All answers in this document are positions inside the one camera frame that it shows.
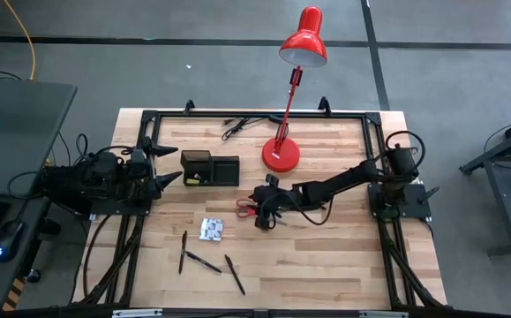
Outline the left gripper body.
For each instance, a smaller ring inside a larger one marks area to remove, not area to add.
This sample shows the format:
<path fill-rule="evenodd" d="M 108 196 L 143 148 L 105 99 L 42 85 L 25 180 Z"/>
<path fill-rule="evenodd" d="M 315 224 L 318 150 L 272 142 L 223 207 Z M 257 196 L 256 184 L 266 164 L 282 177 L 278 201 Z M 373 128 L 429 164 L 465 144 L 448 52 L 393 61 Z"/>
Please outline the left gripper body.
<path fill-rule="evenodd" d="M 151 161 L 142 149 L 135 149 L 128 163 L 129 191 L 131 193 L 154 193 L 156 191 L 152 179 Z"/>

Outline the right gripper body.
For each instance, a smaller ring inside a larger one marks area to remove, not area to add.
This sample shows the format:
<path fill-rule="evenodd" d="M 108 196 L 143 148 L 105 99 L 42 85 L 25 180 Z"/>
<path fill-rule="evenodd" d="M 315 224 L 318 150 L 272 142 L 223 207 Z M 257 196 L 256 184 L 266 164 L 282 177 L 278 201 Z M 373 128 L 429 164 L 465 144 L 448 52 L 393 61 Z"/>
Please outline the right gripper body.
<path fill-rule="evenodd" d="M 272 185 L 259 185 L 249 198 L 255 203 L 257 216 L 270 216 L 290 197 L 290 191 Z"/>

